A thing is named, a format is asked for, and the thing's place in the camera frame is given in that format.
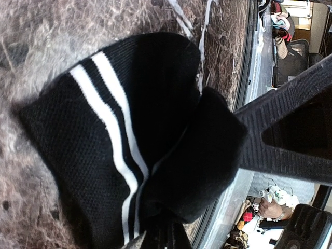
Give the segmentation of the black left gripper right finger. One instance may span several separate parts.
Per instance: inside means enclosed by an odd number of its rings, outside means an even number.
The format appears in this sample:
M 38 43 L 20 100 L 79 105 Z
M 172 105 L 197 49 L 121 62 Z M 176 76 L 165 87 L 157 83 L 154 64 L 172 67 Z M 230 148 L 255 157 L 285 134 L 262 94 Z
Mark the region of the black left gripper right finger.
M 170 248 L 192 249 L 183 224 L 173 223 L 170 226 Z

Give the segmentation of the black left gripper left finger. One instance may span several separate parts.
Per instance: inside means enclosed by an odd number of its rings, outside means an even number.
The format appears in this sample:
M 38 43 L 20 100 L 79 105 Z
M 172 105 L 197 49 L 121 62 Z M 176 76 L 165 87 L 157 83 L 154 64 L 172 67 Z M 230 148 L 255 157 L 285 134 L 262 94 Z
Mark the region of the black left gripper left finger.
M 164 231 L 161 229 L 152 229 L 145 231 L 142 235 L 133 239 L 129 243 L 129 248 L 140 249 L 164 249 L 167 248 L 167 240 Z

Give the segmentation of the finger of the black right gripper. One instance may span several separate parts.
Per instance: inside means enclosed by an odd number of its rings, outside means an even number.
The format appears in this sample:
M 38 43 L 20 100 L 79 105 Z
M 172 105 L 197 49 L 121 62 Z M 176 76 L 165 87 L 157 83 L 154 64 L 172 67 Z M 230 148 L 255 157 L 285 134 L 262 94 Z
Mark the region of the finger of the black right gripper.
M 331 57 L 236 111 L 246 125 L 240 167 L 331 184 Z

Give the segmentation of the black striped sock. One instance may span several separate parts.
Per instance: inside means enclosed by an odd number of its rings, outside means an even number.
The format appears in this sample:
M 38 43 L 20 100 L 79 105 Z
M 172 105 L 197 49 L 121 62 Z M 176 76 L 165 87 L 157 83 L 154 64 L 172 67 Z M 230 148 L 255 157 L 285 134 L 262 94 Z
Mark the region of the black striped sock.
M 195 221 L 233 181 L 246 127 L 199 91 L 197 46 L 128 37 L 81 60 L 19 117 L 89 228 L 91 248 Z

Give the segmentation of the operator right hand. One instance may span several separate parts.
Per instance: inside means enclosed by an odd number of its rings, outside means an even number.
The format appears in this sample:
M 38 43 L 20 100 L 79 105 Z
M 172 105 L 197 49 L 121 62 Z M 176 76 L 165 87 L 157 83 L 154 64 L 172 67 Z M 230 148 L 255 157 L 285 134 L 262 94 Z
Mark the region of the operator right hand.
M 259 203 L 258 215 L 262 218 L 277 219 L 283 214 L 281 206 L 276 204 L 274 201 L 268 202 L 262 198 Z

